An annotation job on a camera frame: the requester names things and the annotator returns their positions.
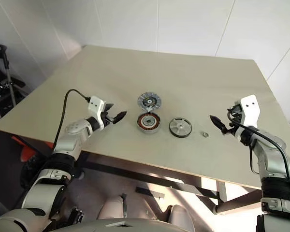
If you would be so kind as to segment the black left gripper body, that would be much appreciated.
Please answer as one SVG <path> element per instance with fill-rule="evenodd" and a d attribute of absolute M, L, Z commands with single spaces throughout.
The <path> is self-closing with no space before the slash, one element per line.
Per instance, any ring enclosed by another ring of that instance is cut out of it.
<path fill-rule="evenodd" d="M 102 113 L 102 121 L 105 126 L 108 126 L 110 123 L 116 124 L 118 119 L 117 116 L 109 116 L 108 111 L 104 110 Z"/>

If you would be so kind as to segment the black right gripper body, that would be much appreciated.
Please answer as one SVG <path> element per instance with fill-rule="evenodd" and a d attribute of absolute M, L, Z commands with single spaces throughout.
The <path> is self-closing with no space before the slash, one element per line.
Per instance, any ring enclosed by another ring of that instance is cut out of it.
<path fill-rule="evenodd" d="M 227 117 L 230 121 L 230 128 L 227 130 L 227 133 L 232 135 L 240 135 L 242 128 L 239 125 L 241 124 L 242 114 L 228 112 Z"/>

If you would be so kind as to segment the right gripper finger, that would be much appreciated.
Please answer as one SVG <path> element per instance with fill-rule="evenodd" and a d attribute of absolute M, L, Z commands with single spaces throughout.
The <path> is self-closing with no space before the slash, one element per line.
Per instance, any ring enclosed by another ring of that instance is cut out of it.
<path fill-rule="evenodd" d="M 213 115 L 210 115 L 210 120 L 212 121 L 212 123 L 222 132 L 222 133 L 227 133 L 227 128 L 226 125 L 224 123 L 221 122 L 221 120 Z"/>
<path fill-rule="evenodd" d="M 228 112 L 231 114 L 240 114 L 241 113 L 241 104 L 235 104 L 230 109 L 228 109 Z"/>

